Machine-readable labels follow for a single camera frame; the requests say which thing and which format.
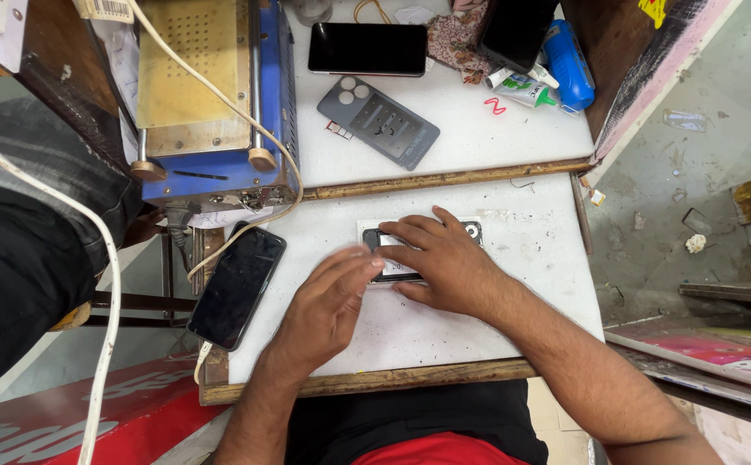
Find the wire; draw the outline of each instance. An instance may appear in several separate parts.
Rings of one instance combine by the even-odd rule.
[[[267,219],[260,220],[258,222],[247,224],[246,226],[239,229],[235,234],[232,235],[232,238],[226,241],[225,244],[223,244],[223,247],[217,249],[215,253],[210,255],[209,257],[206,257],[203,259],[200,263],[198,263],[192,270],[189,272],[189,274],[186,276],[186,279],[189,280],[189,282],[192,282],[192,276],[195,275],[195,273],[198,272],[201,268],[203,268],[209,261],[214,260],[217,258],[225,249],[228,249],[229,246],[232,245],[233,242],[237,238],[241,236],[241,234],[245,233],[247,230],[249,230],[252,227],[260,226],[261,224],[269,223],[270,221],[275,221],[276,219],[286,216],[295,209],[295,207],[298,206],[298,204],[301,203],[301,199],[303,198],[303,181],[301,180],[301,172],[298,170],[298,166],[295,164],[295,159],[292,157],[292,155],[289,153],[288,150],[286,150],[286,147],[284,147],[284,144],[282,144],[278,139],[275,138],[269,131],[266,130],[263,126],[260,125],[259,122],[255,121],[251,116],[249,116],[245,111],[240,109],[237,104],[231,100],[229,100],[228,97],[225,96],[223,92],[221,92],[217,87],[212,85],[206,78],[203,77],[202,74],[195,71],[194,68],[189,66],[188,63],[186,63],[182,58],[177,56],[176,53],[174,53],[174,50],[172,50],[169,46],[166,45],[166,43],[163,41],[163,39],[160,37],[160,35],[155,30],[154,26],[151,25],[149,20],[145,17],[143,14],[143,10],[140,9],[140,7],[137,5],[137,2],[135,0],[126,0],[129,4],[129,6],[132,7],[132,11],[137,16],[137,19],[140,20],[140,23],[142,24],[143,28],[149,33],[149,36],[151,36],[154,41],[157,43],[160,48],[163,49],[166,54],[168,54],[174,61],[180,65],[181,68],[185,69],[187,73],[193,75],[195,79],[201,82],[201,84],[205,85],[209,90],[215,93],[215,95],[222,100],[226,106],[228,106],[230,109],[234,110],[237,114],[241,115],[241,118],[248,121],[255,129],[260,131],[261,134],[266,136],[270,141],[275,143],[275,145],[280,149],[281,153],[284,154],[286,157],[286,160],[289,162],[289,165],[292,166],[292,172],[295,174],[295,179],[298,180],[298,196],[295,198],[295,201],[283,212],[273,215],[271,217],[268,217]]]
[[[108,260],[112,267],[112,304],[108,312],[108,329],[106,329],[106,338],[102,343],[100,359],[97,362],[97,371],[94,373],[94,382],[91,385],[91,398],[89,401],[89,416],[86,419],[85,434],[83,436],[83,447],[80,450],[81,465],[91,463],[91,456],[94,450],[94,439],[97,438],[97,427],[100,420],[100,407],[102,406],[102,391],[106,384],[106,374],[108,373],[108,363],[112,358],[114,341],[117,339],[117,327],[120,322],[120,262],[117,260],[117,248],[114,246],[114,238],[108,230],[106,224],[100,216],[91,211],[85,205],[74,200],[68,195],[63,194],[46,183],[34,178],[25,171],[19,169],[17,165],[11,163],[3,154],[0,153],[0,166],[9,173],[17,176],[20,180],[36,187],[37,189],[57,198],[66,205],[79,211],[81,214],[89,217],[97,228],[100,230],[102,239],[106,242],[108,249]]]
[[[202,346],[200,346],[200,355],[198,355],[198,364],[195,365],[195,383],[200,384],[200,366],[204,364],[204,360],[206,360],[206,355],[209,354],[209,351],[212,350],[212,343],[204,343]]]
[[[387,13],[383,12],[383,9],[381,8],[381,4],[378,3],[378,0],[361,0],[355,6],[355,10],[352,12],[352,17],[355,19],[355,22],[357,24],[360,24],[360,22],[358,21],[358,13],[361,11],[361,8],[363,8],[364,6],[369,5],[370,3],[375,3],[375,5],[378,7],[379,13],[381,13],[381,19],[385,23],[392,24],[392,22],[389,20],[389,16],[387,15]]]

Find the phone screen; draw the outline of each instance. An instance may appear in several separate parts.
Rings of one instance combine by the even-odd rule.
[[[424,26],[319,22],[312,26],[309,70],[421,76],[426,40]]]
[[[547,28],[559,0],[536,0],[527,7],[519,2],[496,0],[484,27],[481,46],[495,58],[529,71],[539,55]]]
[[[263,229],[243,233],[217,261],[186,329],[226,351],[237,349],[284,249],[284,239]]]

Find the hand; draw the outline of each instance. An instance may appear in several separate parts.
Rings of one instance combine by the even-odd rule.
[[[157,223],[163,221],[164,217],[163,208],[157,208],[150,214],[134,218],[134,222],[128,227],[126,235],[122,238],[120,248],[130,248],[133,245],[148,241],[155,234],[161,233],[165,227],[157,226]]]
[[[305,380],[352,340],[366,284],[383,260],[366,246],[325,259],[295,292],[278,332],[261,355],[277,375]]]
[[[522,285],[488,257],[455,216],[437,206],[432,212],[444,224],[431,217],[411,215],[379,225],[385,233],[421,249],[405,246],[375,249],[381,257],[418,271],[427,282],[427,285],[397,283],[392,288],[411,301],[493,324],[498,313],[509,308],[511,291]]]

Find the white foam work surface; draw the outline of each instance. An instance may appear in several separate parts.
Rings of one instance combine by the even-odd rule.
[[[482,217],[484,250],[594,336],[602,322],[567,174],[530,178],[531,188],[509,181],[417,189],[343,200],[305,202],[269,230],[287,249],[241,346],[229,357],[229,382],[245,382],[257,356],[277,330],[298,286],[319,261],[344,244],[359,242],[362,219],[432,215],[432,205],[455,216]],[[509,210],[506,222],[477,210]],[[346,351],[313,375],[372,372],[410,366],[474,362],[521,354],[487,324],[432,310],[390,289],[368,290],[355,336]]]
[[[352,10],[357,3],[334,2],[330,22],[354,22]],[[393,23],[393,14],[408,6],[421,5],[442,15],[450,11],[447,0],[393,0],[381,5]],[[440,63],[422,78],[360,76],[442,130],[418,167],[406,171],[357,137],[347,141],[325,129],[329,119],[318,112],[317,106],[340,76],[309,72],[310,28],[299,23],[289,7],[287,18],[295,38],[298,153],[306,187],[568,160],[593,153],[583,112],[574,118],[549,105],[527,108],[484,85],[463,84],[458,71]],[[381,22],[374,4],[365,6],[358,19]],[[499,97],[507,111],[494,115],[493,104],[484,104],[493,97]]]

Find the red shirt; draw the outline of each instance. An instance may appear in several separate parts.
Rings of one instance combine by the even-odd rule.
[[[352,465],[527,465],[490,443],[456,433],[439,433],[375,449]]]

